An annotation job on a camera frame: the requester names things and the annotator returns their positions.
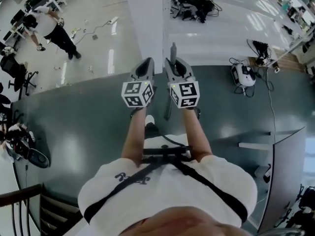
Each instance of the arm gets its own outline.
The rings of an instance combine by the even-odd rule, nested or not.
[[[146,111],[144,108],[133,115],[122,152],[122,158],[134,161],[137,166],[141,164],[143,155]]]
[[[193,159],[200,162],[203,157],[212,155],[210,144],[202,130],[195,111],[188,109],[184,109],[183,111],[188,144],[192,146],[190,153]]]
[[[30,37],[31,37],[31,40],[35,43],[35,45],[39,46],[39,42],[37,40],[35,33],[33,33]]]
[[[57,20],[60,19],[60,17],[58,16],[58,14],[57,14],[56,12],[52,11],[52,10],[49,10],[47,14],[50,15],[50,16],[52,16],[53,18],[55,18],[55,19],[57,19]]]

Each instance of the black chest strap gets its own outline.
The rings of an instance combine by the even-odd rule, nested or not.
[[[210,181],[208,181],[206,178],[204,178],[202,175],[200,175],[195,169],[189,167],[186,164],[183,164],[179,160],[171,160],[169,162],[157,162],[153,164],[149,164],[146,168],[138,171],[136,174],[132,175],[131,177],[127,178],[120,184],[118,184],[115,189],[105,198],[101,199],[100,201],[94,203],[93,205],[89,206],[85,212],[84,212],[84,218],[88,223],[92,220],[92,218],[98,213],[98,211],[103,207],[103,205],[106,203],[108,199],[116,195],[117,193],[124,190],[129,185],[142,180],[145,176],[147,176],[152,171],[156,170],[157,168],[161,167],[165,164],[172,164],[174,165],[178,170],[180,170],[184,175],[190,176],[193,179],[197,180],[200,183],[203,183],[204,185],[208,186],[210,189],[213,190],[214,193],[216,193],[242,220],[242,223],[245,223],[248,217],[247,210],[245,206],[236,198],[231,196],[228,193],[225,193],[221,191],[219,188],[217,188],[214,184],[212,184]]]

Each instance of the standing person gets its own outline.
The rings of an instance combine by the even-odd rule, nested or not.
[[[184,109],[183,119],[193,160],[156,167],[141,164],[145,130],[154,129],[154,119],[146,118],[146,108],[133,115],[121,158],[101,166],[79,194],[94,235],[249,235],[240,227],[256,205],[253,178],[212,154],[194,110]]]
[[[77,59],[81,58],[81,54],[77,52],[76,46],[63,29],[64,20],[49,8],[40,6],[31,11],[23,18],[23,25],[37,46],[38,51],[44,51],[45,48],[39,44],[35,33],[42,35],[45,39],[50,39],[60,49],[65,50],[68,53],[69,60],[73,59],[73,56]]]

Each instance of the black shoes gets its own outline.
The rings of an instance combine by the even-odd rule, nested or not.
[[[77,58],[77,59],[80,59],[81,58],[81,54],[79,54],[78,52],[75,52],[75,57]]]

